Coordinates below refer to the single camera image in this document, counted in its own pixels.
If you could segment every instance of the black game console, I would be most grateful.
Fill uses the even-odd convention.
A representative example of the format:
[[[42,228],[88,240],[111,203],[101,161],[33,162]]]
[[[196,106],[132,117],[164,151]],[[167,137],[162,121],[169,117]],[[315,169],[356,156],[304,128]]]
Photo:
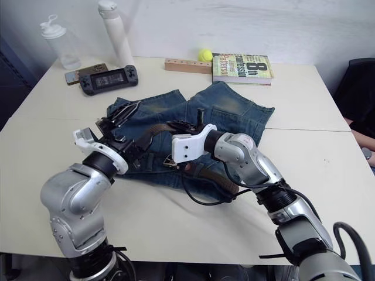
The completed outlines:
[[[125,66],[102,73],[83,75],[79,77],[82,90],[87,95],[112,91],[124,87],[136,86],[138,75],[135,66]]]

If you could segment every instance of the book cover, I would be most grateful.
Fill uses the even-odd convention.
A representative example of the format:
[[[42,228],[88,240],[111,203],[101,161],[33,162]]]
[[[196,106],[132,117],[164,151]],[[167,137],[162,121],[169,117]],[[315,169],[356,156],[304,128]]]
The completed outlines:
[[[267,56],[213,54],[213,81],[270,85],[274,74]]]

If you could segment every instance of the jeans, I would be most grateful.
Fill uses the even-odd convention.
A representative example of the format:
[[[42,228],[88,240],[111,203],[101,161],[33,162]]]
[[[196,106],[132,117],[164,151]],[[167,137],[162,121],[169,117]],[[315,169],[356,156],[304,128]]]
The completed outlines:
[[[107,113],[110,114],[118,106],[128,102],[117,98],[116,102],[108,107]],[[131,119],[122,127],[114,129],[112,133],[125,135],[127,139],[137,139],[153,124],[166,121],[185,121],[195,124],[198,108],[204,108],[204,124],[214,124],[218,131],[246,133],[254,139],[257,145],[265,124],[275,110],[261,107],[233,91],[226,83],[217,81],[188,101],[179,90],[141,100],[138,111]],[[140,168],[130,169],[120,177],[182,189],[180,174],[174,173],[173,169],[163,165],[171,151],[172,135],[169,132],[163,132],[154,137],[148,152],[140,159]],[[198,167],[206,167],[221,175],[225,174],[223,164],[211,159],[210,155],[199,157],[195,163]],[[229,195],[214,186],[215,183],[199,178],[184,179],[184,183],[194,193],[219,200]]]

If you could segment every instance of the belt loop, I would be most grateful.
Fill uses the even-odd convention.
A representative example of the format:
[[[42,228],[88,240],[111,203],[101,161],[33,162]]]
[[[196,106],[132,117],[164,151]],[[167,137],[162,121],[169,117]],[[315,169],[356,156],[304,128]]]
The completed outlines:
[[[155,155],[153,153],[149,153],[147,155],[147,163],[146,163],[146,172],[152,172],[152,164],[154,162]]]

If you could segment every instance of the yellow tennis ball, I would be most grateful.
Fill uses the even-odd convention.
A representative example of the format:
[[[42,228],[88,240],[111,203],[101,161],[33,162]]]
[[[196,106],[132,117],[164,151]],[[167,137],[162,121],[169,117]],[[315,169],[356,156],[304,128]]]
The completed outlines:
[[[201,50],[198,55],[198,60],[205,62],[212,61],[212,52],[208,49]]]

